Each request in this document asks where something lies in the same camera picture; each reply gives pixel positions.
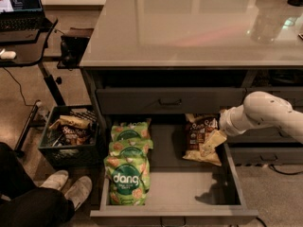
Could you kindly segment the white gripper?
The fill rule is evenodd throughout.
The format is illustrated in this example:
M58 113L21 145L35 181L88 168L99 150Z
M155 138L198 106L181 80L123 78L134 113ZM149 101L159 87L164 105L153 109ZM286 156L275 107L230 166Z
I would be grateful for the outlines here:
M206 157L214 153L215 148L226 141L227 135L241 135L249 129L249 123L243 107L221 110L219 126L221 130L214 130L207 136L205 142L200 145L202 156Z

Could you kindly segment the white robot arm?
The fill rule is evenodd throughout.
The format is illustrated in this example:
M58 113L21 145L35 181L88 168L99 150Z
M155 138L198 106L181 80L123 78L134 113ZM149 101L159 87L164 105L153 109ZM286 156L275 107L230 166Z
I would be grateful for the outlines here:
M303 144L303 113L294 110L287 100L266 92L250 93L240 106L221 110L215 118L224 140L248 131L277 128Z

